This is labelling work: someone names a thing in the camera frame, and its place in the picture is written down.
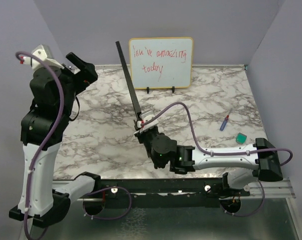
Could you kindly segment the black picture frame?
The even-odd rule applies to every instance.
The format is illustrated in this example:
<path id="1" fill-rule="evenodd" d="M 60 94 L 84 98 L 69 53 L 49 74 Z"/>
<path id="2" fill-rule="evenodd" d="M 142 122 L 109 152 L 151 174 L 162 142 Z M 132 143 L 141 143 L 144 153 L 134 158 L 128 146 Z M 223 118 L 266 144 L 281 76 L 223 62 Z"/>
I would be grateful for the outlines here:
<path id="1" fill-rule="evenodd" d="M 120 44 L 119 41 L 116 41 L 115 44 L 116 44 L 116 47 L 117 47 L 117 50 L 118 50 L 120 62 L 121 62 L 121 65 L 122 65 L 122 69 L 123 69 L 124 77 L 125 77 L 125 80 L 126 80 L 126 84 L 127 84 L 128 90 L 129 90 L 131 102 L 132 102 L 134 113 L 135 113 L 135 116 L 136 116 L 136 120 L 139 121 L 141 119 L 140 118 L 141 107 L 139 105 L 138 98 L 136 96 L 136 92 L 135 92 L 135 89 L 134 89 L 134 86 L 133 86 L 133 82 L 131 80 L 131 76 L 130 76 L 130 73 L 129 73 L 129 70 L 128 70 L 128 66 L 126 64 L 126 60 L 125 60 L 125 57 L 124 57 L 124 54 L 123 54 L 123 51 L 122 51 L 122 48 L 121 48 L 121 44 Z"/>

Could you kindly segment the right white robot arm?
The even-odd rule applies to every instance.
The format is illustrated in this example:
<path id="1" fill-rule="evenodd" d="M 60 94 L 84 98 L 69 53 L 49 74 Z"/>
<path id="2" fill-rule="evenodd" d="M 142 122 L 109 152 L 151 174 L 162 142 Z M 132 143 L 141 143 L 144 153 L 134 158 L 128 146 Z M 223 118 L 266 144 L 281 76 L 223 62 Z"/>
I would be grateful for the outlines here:
<path id="1" fill-rule="evenodd" d="M 155 169 L 169 165 L 171 172 L 185 175 L 208 168 L 236 168 L 234 173 L 224 173 L 222 177 L 220 189 L 227 196 L 254 181 L 278 182 L 283 179 L 278 149 L 264 138 L 256 138 L 255 143 L 238 148 L 202 151 L 197 146 L 179 145 L 155 126 L 134 135 L 144 145 Z"/>

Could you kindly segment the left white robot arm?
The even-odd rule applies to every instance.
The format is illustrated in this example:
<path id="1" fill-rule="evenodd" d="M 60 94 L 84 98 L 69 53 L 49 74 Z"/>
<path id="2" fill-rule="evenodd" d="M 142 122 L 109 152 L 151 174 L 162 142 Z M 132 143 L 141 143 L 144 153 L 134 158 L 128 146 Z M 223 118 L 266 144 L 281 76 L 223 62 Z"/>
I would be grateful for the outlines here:
<path id="1" fill-rule="evenodd" d="M 33 100 L 30 111 L 21 122 L 25 170 L 20 202 L 9 216 L 15 220 L 33 219 L 33 224 L 47 228 L 62 221 L 73 202 L 84 195 L 100 194 L 100 176 L 83 172 L 71 183 L 53 188 L 53 171 L 63 134 L 69 122 L 73 104 L 98 75 L 95 67 L 70 52 L 66 58 L 79 71 L 71 72 L 65 66 L 38 56 L 27 59 L 20 52 L 23 63 L 34 68 L 30 88 Z"/>

